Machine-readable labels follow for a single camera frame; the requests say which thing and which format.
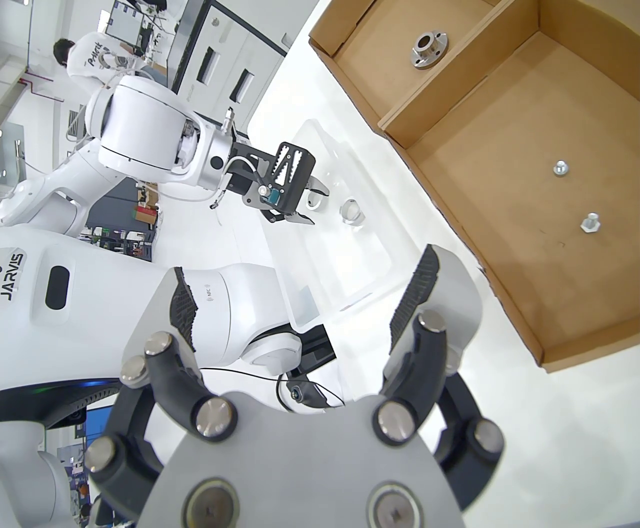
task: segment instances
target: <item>plastic tray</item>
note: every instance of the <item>plastic tray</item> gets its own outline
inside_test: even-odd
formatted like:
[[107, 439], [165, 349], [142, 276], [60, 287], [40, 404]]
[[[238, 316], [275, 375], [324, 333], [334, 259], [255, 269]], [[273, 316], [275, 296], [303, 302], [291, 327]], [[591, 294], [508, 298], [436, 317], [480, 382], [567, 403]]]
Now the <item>plastic tray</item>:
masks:
[[[420, 255], [347, 145], [316, 120], [305, 121], [292, 143], [314, 155], [312, 174], [330, 196], [313, 210], [318, 195], [302, 196], [298, 212], [316, 225], [265, 221], [264, 233], [291, 325], [306, 332], [406, 283]], [[362, 224], [343, 222], [340, 209], [347, 200], [356, 200], [365, 216]]]

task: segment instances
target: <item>person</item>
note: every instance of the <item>person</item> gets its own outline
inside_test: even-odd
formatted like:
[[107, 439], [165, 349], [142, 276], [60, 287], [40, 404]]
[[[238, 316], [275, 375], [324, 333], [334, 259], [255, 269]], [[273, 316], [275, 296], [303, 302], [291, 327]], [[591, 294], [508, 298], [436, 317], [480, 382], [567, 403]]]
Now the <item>person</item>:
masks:
[[136, 75], [146, 72], [155, 82], [166, 86], [166, 76], [146, 65], [132, 51], [117, 38], [98, 31], [88, 33], [77, 42], [61, 38], [53, 45], [53, 56], [58, 64], [65, 67], [69, 77], [88, 93], [112, 81], [115, 74], [124, 70], [132, 70]]

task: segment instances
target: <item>metal bolt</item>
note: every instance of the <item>metal bolt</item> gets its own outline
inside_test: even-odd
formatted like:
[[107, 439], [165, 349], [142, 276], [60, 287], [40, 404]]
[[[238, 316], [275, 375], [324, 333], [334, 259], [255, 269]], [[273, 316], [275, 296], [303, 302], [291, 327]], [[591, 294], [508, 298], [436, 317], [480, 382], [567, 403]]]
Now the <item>metal bolt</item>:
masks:
[[425, 310], [418, 314], [418, 323], [425, 329], [433, 333], [444, 332], [447, 329], [447, 323], [444, 318], [434, 310]]
[[566, 162], [560, 160], [554, 165], [554, 173], [556, 176], [564, 176], [569, 172], [569, 166]]
[[148, 383], [147, 360], [144, 356], [129, 358], [120, 371], [120, 381], [129, 388], [144, 387]]
[[415, 432], [413, 417], [404, 405], [387, 401], [378, 409], [380, 431], [393, 442], [406, 442]]
[[585, 233], [595, 233], [598, 229], [600, 229], [600, 218], [598, 214], [595, 212], [590, 212], [587, 215], [587, 218], [582, 220], [580, 227]]
[[236, 525], [239, 503], [231, 484], [211, 479], [199, 484], [184, 509], [187, 528], [231, 528]]
[[474, 438], [489, 453], [500, 453], [504, 448], [504, 436], [491, 420], [482, 418], [474, 430]]
[[84, 465], [91, 473], [105, 469], [116, 456], [116, 445], [108, 436], [94, 440], [84, 454]]
[[226, 432], [234, 417], [234, 410], [224, 398], [214, 396], [206, 400], [196, 415], [196, 428], [206, 438]]
[[157, 356], [169, 348], [173, 337], [168, 332], [154, 332], [145, 343], [145, 354]]
[[419, 528], [420, 508], [415, 497], [401, 484], [383, 484], [369, 497], [371, 528]]

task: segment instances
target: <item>cardboard box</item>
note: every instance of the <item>cardboard box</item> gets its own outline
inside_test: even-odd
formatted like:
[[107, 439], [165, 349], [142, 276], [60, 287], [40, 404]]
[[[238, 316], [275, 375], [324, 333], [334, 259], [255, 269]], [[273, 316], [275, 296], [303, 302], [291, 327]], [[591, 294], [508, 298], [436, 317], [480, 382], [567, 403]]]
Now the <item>cardboard box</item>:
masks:
[[[432, 30], [449, 48], [417, 70], [413, 43]], [[640, 342], [640, 2], [333, 0], [310, 44], [540, 365]], [[580, 228], [589, 212], [598, 232]]]
[[137, 206], [135, 208], [134, 218], [140, 222], [154, 225], [157, 219], [157, 211], [155, 209]]

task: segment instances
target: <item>black bracket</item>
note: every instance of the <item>black bracket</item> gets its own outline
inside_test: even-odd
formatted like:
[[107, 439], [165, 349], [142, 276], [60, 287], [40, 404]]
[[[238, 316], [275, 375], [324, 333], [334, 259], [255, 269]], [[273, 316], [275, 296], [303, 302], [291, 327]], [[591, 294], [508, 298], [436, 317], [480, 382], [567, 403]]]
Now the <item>black bracket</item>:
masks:
[[92, 474], [102, 498], [118, 513], [138, 521], [163, 469], [145, 429], [156, 403], [151, 387], [122, 387], [109, 414], [104, 436], [115, 445], [113, 461]]
[[504, 450], [487, 451], [474, 431], [483, 420], [476, 400], [459, 374], [449, 376], [438, 400], [446, 429], [440, 433], [434, 457], [442, 468], [461, 510], [482, 493]]

